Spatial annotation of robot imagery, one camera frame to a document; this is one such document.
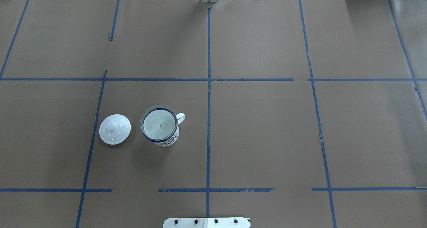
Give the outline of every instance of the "blue line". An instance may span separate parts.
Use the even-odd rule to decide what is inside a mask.
[[[18,30],[19,30],[19,27],[21,26],[22,19],[24,18],[26,8],[28,7],[28,2],[29,2],[29,0],[27,0],[25,2],[25,6],[24,6],[24,9],[22,10],[21,18],[19,19],[18,25],[15,29],[15,34],[13,35],[12,41],[10,42],[9,50],[7,50],[7,54],[6,54],[6,57],[4,59],[3,66],[2,66],[1,71],[0,71],[0,79],[2,78],[3,73],[4,73],[4,69],[6,68],[7,60],[9,59],[10,52],[12,51],[13,43],[15,43],[16,35],[18,35]]]
[[[177,79],[177,78],[108,78],[107,81],[207,81],[208,79]]]
[[[270,192],[274,188],[211,188],[210,192]]]
[[[308,79],[307,81],[384,81],[384,82],[404,82],[404,81],[413,81],[413,79]]]
[[[316,88],[314,86],[313,69],[311,67],[310,56],[308,55],[307,32],[306,32],[306,29],[305,29],[304,14],[303,14],[303,11],[302,11],[302,2],[301,2],[301,0],[299,0],[299,9],[300,9],[300,13],[301,13],[302,30],[303,30],[303,33],[304,33],[304,41],[305,41],[305,49],[306,49],[306,52],[307,52],[308,67],[310,67],[311,89],[313,91],[314,106],[316,108],[317,125],[319,126],[320,142],[321,142],[322,151],[323,151],[323,165],[325,167],[326,184],[328,185],[328,188],[331,188],[331,181],[329,179],[329,171],[328,171],[328,161],[326,160],[325,143],[323,141],[322,123],[320,122],[319,106],[317,104]],[[334,201],[332,199],[332,192],[328,191],[328,194],[329,194],[329,205],[331,207],[332,224],[333,224],[334,228],[337,228],[337,222],[336,222],[336,219],[335,219]]]
[[[87,157],[86,172],[84,173],[84,181],[83,181],[83,188],[82,188],[81,197],[80,197],[79,212],[77,213],[76,228],[79,228],[79,225],[80,225],[81,210],[83,208],[84,193],[86,190],[87,178],[89,176],[89,168],[90,168],[90,161],[92,159],[93,144],[95,142],[96,128],[98,127],[99,108],[101,107],[101,100],[102,100],[102,95],[104,93],[104,85],[105,85],[105,77],[106,76],[107,76],[107,71],[105,71],[105,73],[104,73],[104,77],[103,77],[102,85],[101,85],[101,92],[99,93],[98,107],[96,109],[95,123],[93,125],[92,140],[90,142],[89,155]]]
[[[209,212],[210,192],[210,9],[207,10],[207,150],[206,150],[206,217]]]
[[[404,191],[427,190],[427,187],[340,187],[340,188],[312,188],[311,191]]]
[[[180,189],[159,189],[160,193],[163,192],[206,192],[205,188],[180,188]]]
[[[117,0],[116,13],[114,14],[113,28],[111,29],[111,35],[108,34],[108,37],[110,38],[110,41],[113,40],[114,29],[116,28],[116,20],[117,20],[117,13],[119,11],[119,3],[120,3],[120,0]]]
[[[4,81],[102,81],[100,78],[1,78]]]
[[[211,81],[293,81],[293,79],[211,79]]]
[[[416,92],[417,92],[417,95],[418,95],[418,100],[421,103],[421,109],[423,110],[424,118],[425,118],[425,120],[427,122],[426,107],[424,106],[424,102],[423,102],[423,99],[421,97],[420,89],[418,88],[418,84],[415,81],[414,72],[412,71],[412,66],[411,66],[411,63],[409,62],[408,55],[407,55],[405,46],[404,46],[403,41],[402,41],[402,37],[401,37],[400,32],[399,32],[398,24],[396,23],[395,13],[393,11],[393,6],[392,6],[391,0],[389,0],[389,7],[390,7],[390,12],[392,14],[393,23],[394,23],[395,28],[396,28],[396,33],[398,34],[399,42],[401,44],[401,47],[402,47],[402,50],[403,50],[403,54],[404,54],[405,59],[406,59],[406,63],[408,64],[408,68],[409,68],[409,72],[411,73],[412,81],[414,82],[414,86],[415,86],[415,89],[416,89]]]
[[[0,192],[82,192],[82,189],[0,188]],[[113,192],[113,189],[86,189],[86,192]]]

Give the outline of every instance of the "blue rim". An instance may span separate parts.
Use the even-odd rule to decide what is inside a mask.
[[[169,109],[166,109],[166,108],[156,108],[156,109],[153,109],[152,111],[150,111],[150,112],[148,112],[148,114],[147,115],[145,115],[145,117],[143,118],[143,119],[141,119],[141,121],[140,121],[140,123],[139,123],[139,125],[140,125],[140,128],[141,128],[141,132],[142,132],[142,134],[144,135],[144,137],[147,139],[147,140],[149,140],[149,141],[151,141],[151,142],[154,142],[154,143],[161,143],[161,142],[165,142],[165,141],[167,141],[168,139],[170,139],[175,133],[176,133],[176,129],[177,129],[177,125],[175,126],[175,129],[174,129],[174,131],[170,134],[170,135],[168,135],[166,138],[164,138],[164,139],[162,139],[162,140],[153,140],[153,139],[150,139],[150,138],[148,138],[145,134],[144,134],[144,131],[143,131],[143,125],[144,125],[144,120],[145,120],[145,118],[149,115],[149,114],[151,114],[151,112],[153,112],[153,111],[156,111],[156,110],[165,110],[165,111],[167,111],[167,112],[169,112],[169,113],[171,113],[171,115],[173,116],[173,118],[174,118],[174,120],[175,120],[175,123],[177,123],[177,120],[176,120],[176,115],[174,114],[174,112],[173,111],[171,111],[171,110],[169,110]]]

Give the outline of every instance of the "mug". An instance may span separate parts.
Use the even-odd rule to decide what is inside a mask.
[[[164,104],[153,105],[141,116],[140,127],[147,140],[162,147],[170,146],[179,137],[178,125],[185,120],[185,114]]]

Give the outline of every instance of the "mug handle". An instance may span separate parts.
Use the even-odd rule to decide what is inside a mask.
[[[177,125],[179,125],[181,122],[183,122],[185,120],[185,114],[184,113],[179,113],[176,115],[176,120],[178,122]]]

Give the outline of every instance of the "table surface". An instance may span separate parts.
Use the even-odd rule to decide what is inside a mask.
[[[425,227],[426,8],[1,0],[0,226]],[[157,103],[186,114],[166,148],[139,128]]]

